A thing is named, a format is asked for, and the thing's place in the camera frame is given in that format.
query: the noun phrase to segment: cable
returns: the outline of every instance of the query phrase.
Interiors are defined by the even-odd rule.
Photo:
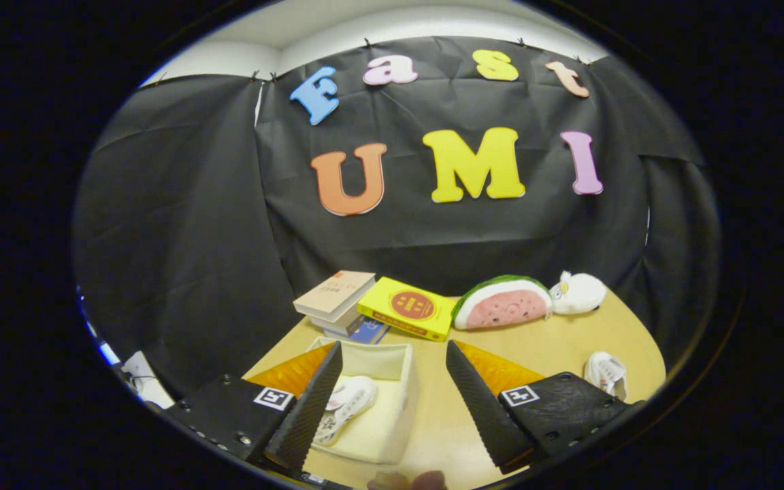
[[[144,388],[144,382],[141,382],[141,387],[139,388],[136,384],[135,381],[136,379],[143,379],[143,378],[156,379],[156,376],[133,376],[131,372],[125,372],[125,376],[127,377],[127,381],[129,382],[130,387],[133,388],[133,390],[135,390],[136,393],[141,393],[141,390]]]

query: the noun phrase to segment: watermelon slice plush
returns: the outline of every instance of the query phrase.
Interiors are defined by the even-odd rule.
[[[482,329],[548,319],[553,299],[547,288],[528,276],[498,276],[480,282],[452,310],[457,329]]]

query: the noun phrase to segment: blue letter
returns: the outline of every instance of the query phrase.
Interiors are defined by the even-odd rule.
[[[333,95],[337,93],[335,82],[329,80],[330,75],[335,73],[331,66],[323,66],[311,75],[310,78],[300,84],[297,89],[292,91],[289,100],[298,99],[304,108],[310,112],[310,124],[317,125],[324,120],[327,115],[337,108],[338,99],[326,99],[323,94]]]

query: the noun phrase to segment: red circle on book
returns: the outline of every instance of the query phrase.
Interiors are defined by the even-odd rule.
[[[435,304],[416,291],[404,291],[392,297],[392,310],[405,319],[422,320],[435,313]]]

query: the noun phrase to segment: white box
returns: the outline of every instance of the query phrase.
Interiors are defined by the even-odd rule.
[[[319,337],[308,350],[330,342],[335,339]],[[413,347],[339,342],[343,358],[339,379],[369,376],[377,384],[377,400],[340,429],[335,444],[311,447],[368,463],[397,463],[404,456],[416,413],[418,380]]]

